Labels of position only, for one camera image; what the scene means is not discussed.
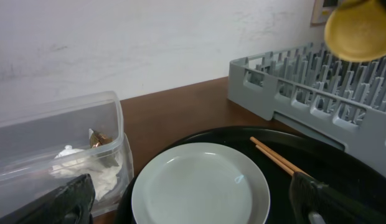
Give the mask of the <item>yellow bowl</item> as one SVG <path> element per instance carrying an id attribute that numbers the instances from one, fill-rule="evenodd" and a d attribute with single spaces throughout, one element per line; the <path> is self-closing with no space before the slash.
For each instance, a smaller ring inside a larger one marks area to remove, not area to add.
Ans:
<path id="1" fill-rule="evenodd" d="M 324 29 L 328 49 L 350 62 L 386 56 L 386 0 L 343 1 Z"/>

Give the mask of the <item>gold snack wrapper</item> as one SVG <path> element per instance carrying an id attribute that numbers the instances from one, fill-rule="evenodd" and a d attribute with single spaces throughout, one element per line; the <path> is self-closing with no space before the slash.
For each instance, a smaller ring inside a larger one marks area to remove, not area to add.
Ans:
<path id="1" fill-rule="evenodd" d="M 108 137 L 107 135 L 95 131 L 93 129 L 89 129 L 88 133 L 91 148 L 100 147 L 102 145 L 106 145 L 113 142 L 113 139 L 111 137 Z"/>

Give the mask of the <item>white napkin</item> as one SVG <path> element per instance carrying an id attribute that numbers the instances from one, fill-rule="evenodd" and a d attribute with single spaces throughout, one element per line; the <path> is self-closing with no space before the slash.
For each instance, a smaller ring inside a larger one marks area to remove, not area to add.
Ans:
<path id="1" fill-rule="evenodd" d="M 89 174 L 95 188 L 95 200 L 102 201 L 113 195 L 122 166 L 123 152 L 115 149 L 54 165 L 50 175 L 60 179 Z"/>

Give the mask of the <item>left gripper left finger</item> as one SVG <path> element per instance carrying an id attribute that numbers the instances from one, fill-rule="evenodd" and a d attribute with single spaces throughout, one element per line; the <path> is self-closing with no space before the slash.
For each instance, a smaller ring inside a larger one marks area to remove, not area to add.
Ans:
<path id="1" fill-rule="evenodd" d="M 0 224 L 89 224 L 95 188 L 82 174 L 31 203 L 0 218 Z"/>

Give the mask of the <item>grey plate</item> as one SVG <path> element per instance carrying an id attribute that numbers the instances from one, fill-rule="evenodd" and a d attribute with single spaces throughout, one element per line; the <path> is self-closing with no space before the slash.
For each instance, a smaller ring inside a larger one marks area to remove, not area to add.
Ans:
<path id="1" fill-rule="evenodd" d="M 221 144 L 197 142 L 153 158 L 133 187 L 137 224 L 265 223 L 270 190 L 260 168 Z"/>

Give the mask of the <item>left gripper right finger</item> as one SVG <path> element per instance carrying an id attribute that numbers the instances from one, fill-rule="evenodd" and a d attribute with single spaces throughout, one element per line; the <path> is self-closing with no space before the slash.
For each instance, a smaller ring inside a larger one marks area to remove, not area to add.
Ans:
<path id="1" fill-rule="evenodd" d="M 292 175 L 289 200 L 296 223 L 386 223 L 386 215 L 302 172 Z"/>

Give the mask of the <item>wooden chopstick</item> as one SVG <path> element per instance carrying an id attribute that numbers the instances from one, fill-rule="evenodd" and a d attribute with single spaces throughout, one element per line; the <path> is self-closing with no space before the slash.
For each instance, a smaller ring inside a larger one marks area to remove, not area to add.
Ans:
<path id="1" fill-rule="evenodd" d="M 283 164 L 281 161 L 279 161 L 277 158 L 272 156 L 269 152 L 267 152 L 265 149 L 262 149 L 260 146 L 256 146 L 257 149 L 259 149 L 264 155 L 266 155 L 269 159 L 271 159 L 275 164 L 277 164 L 279 167 L 281 167 L 285 172 L 287 172 L 290 176 L 294 174 L 294 171 L 290 169 L 288 166 Z"/>
<path id="2" fill-rule="evenodd" d="M 288 166 L 290 169 L 292 169 L 294 171 L 294 173 L 296 172 L 300 172 L 302 174 L 305 174 L 307 176 L 309 176 L 309 174 L 307 174 L 305 171 L 303 171 L 302 169 L 300 169 L 299 167 L 295 166 L 294 164 L 292 164 L 290 161 L 288 161 L 287 159 L 285 159 L 284 157 L 282 157 L 281 155 L 279 155 L 278 153 L 276 153 L 274 150 L 270 149 L 267 145 L 265 145 L 264 143 L 262 143 L 261 141 L 259 141 L 258 139 L 254 138 L 254 137 L 250 137 L 250 140 L 251 142 L 253 142 L 255 144 L 255 147 L 256 146 L 260 146 L 262 149 L 265 149 L 267 152 L 269 152 L 272 156 L 274 156 L 275 158 L 277 158 L 279 161 L 281 161 L 283 164 L 285 164 L 286 166 Z"/>

